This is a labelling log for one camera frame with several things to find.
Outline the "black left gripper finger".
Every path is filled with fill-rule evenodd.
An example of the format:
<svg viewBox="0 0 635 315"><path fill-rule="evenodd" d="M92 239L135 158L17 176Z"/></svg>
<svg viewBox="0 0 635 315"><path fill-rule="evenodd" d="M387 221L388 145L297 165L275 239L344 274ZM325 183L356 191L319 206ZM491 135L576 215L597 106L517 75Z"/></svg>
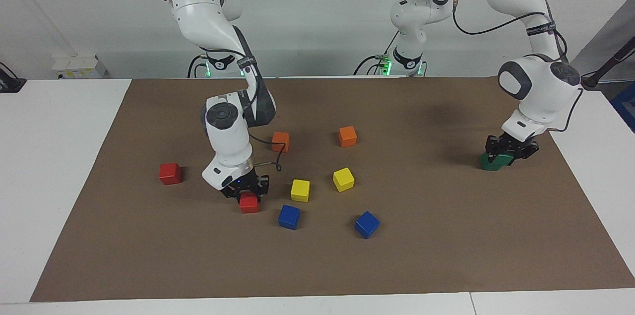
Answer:
<svg viewBox="0 0 635 315"><path fill-rule="evenodd" d="M488 157L488 163L493 163L496 157L500 154L499 137L489 135L486 139L485 150Z"/></svg>
<svg viewBox="0 0 635 315"><path fill-rule="evenodd" d="M537 142L525 143L515 148L515 159L528 159L539 150Z"/></svg>

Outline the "red wooden block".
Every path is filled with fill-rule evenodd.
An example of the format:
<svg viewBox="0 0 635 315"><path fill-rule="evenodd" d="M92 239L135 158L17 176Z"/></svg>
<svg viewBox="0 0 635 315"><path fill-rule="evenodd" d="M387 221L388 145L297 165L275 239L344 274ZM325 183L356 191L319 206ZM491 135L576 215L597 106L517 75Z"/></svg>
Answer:
<svg viewBox="0 0 635 315"><path fill-rule="evenodd" d="M246 191L240 195L239 205L243 214L258 213L260 211L260 199L258 195L251 191Z"/></svg>
<svg viewBox="0 0 635 315"><path fill-rule="evenodd" d="M175 185L182 182L182 169L178 163L164 163L159 169L159 180L162 184Z"/></svg>

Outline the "yellow wooden block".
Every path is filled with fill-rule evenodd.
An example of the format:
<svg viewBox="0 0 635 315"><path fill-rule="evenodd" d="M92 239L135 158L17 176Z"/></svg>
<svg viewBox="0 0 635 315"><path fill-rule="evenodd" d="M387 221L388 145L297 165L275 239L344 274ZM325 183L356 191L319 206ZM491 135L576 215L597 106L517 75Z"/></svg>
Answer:
<svg viewBox="0 0 635 315"><path fill-rule="evenodd" d="M339 192L349 190L355 184L355 178L348 167L335 171L333 173L332 180L335 184L336 190Z"/></svg>
<svg viewBox="0 0 635 315"><path fill-rule="evenodd" d="M308 180L294 179L290 191L290 197L295 202L308 202L310 195L310 182Z"/></svg>

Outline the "blue wooden block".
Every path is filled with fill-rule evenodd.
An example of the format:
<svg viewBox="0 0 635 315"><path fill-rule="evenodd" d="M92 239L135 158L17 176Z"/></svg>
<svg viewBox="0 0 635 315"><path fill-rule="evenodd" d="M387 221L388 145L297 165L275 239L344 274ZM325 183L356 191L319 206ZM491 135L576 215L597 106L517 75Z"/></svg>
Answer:
<svg viewBox="0 0 635 315"><path fill-rule="evenodd" d="M365 240L371 238L379 228L381 221L370 211L365 211L356 219L354 229Z"/></svg>
<svg viewBox="0 0 635 315"><path fill-rule="evenodd" d="M290 205L283 205L277 218L280 227L297 230L300 221L300 209Z"/></svg>

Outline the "orange wooden block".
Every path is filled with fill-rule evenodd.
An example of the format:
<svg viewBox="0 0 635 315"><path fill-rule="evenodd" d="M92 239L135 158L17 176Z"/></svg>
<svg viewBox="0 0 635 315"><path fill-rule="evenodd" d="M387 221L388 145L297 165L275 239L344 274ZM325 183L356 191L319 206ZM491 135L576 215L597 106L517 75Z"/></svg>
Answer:
<svg viewBox="0 0 635 315"><path fill-rule="evenodd" d="M290 147L290 134L288 132L275 131L271 139L271 149L274 152L286 154Z"/></svg>
<svg viewBox="0 0 635 315"><path fill-rule="evenodd" d="M358 141L358 135L353 126L341 127L338 130L338 140L341 147L352 147Z"/></svg>

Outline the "black stand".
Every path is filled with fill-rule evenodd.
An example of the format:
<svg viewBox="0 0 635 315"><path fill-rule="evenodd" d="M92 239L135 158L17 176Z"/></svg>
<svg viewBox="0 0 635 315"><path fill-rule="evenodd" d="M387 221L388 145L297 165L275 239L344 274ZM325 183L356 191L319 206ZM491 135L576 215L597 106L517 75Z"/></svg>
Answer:
<svg viewBox="0 0 635 315"><path fill-rule="evenodd" d="M613 67L626 61L635 54L635 36L633 36L624 46L622 46L612 57L597 70L584 74L581 84L585 89L594 88L599 80Z"/></svg>

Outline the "blue crate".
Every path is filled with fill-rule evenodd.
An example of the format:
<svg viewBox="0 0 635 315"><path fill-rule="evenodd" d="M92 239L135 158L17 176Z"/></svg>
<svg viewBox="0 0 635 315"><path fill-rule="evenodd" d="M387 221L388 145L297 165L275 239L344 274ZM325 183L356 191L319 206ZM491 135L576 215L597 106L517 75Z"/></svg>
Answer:
<svg viewBox="0 0 635 315"><path fill-rule="evenodd" d="M635 133L635 81L610 100L613 109Z"/></svg>

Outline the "brown table mat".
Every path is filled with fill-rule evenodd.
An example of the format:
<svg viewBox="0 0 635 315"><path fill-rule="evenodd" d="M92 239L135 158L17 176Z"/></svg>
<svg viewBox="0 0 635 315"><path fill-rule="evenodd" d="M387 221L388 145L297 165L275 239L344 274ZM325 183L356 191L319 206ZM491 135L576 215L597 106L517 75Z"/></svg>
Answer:
<svg viewBox="0 0 635 315"><path fill-rule="evenodd" d="M31 300L510 292L635 287L551 135L499 171L487 134L515 107L494 78L277 79L290 134L261 211L241 213L200 175L213 151L204 101L241 80L134 80ZM341 147L353 126L357 143ZM182 182L159 169L178 163ZM333 173L349 168L339 192ZM309 201L291 200L294 179ZM278 225L300 209L297 230ZM370 211L381 224L354 229Z"/></svg>

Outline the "white power strip box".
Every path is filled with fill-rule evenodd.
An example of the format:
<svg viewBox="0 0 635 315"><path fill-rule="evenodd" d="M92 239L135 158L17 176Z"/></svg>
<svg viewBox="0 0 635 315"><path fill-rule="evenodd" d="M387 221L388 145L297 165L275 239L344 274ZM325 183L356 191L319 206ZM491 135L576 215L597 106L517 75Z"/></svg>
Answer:
<svg viewBox="0 0 635 315"><path fill-rule="evenodd" d="M97 55L55 58L52 72L56 78L105 78L108 74Z"/></svg>

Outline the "black device base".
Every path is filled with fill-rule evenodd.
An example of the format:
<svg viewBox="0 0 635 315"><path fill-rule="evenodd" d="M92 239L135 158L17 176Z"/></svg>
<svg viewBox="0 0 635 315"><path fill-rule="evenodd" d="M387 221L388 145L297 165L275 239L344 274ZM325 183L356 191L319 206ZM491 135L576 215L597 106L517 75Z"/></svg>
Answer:
<svg viewBox="0 0 635 315"><path fill-rule="evenodd" d="M18 93L27 80L18 77L5 63L0 62L0 93Z"/></svg>

